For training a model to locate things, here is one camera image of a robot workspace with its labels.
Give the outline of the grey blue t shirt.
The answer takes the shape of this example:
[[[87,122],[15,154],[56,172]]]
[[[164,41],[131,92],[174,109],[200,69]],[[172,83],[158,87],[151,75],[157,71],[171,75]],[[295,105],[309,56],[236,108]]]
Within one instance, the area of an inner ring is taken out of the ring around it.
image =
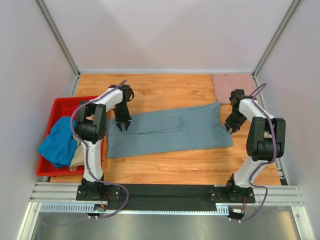
[[[108,158],[227,148],[232,136],[220,122],[220,103],[172,108],[132,115],[129,128],[120,131],[107,121]]]

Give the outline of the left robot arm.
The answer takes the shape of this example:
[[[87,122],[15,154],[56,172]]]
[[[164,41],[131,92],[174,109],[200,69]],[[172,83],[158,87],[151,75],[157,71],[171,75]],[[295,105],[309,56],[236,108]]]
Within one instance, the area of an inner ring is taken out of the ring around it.
[[[80,141],[84,154],[84,174],[76,200],[106,200],[107,185],[104,183],[101,147],[107,133],[107,111],[114,108],[116,126],[127,131],[132,120],[127,103],[133,98],[132,88],[122,82],[111,85],[105,93],[92,100],[80,102],[72,113],[71,116],[76,119],[70,128],[73,136]]]

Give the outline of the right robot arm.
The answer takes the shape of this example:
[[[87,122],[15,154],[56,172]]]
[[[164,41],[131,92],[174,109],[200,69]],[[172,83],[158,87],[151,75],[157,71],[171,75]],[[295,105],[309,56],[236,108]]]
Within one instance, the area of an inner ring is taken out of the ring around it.
[[[250,196],[249,190],[257,186],[255,179],[269,164],[284,154],[286,121],[265,111],[255,96],[245,95],[243,89],[230,93],[232,111],[226,118],[226,130],[234,134],[245,121],[250,122],[246,141],[247,158],[240,169],[231,175],[226,183],[226,192],[232,200]]]

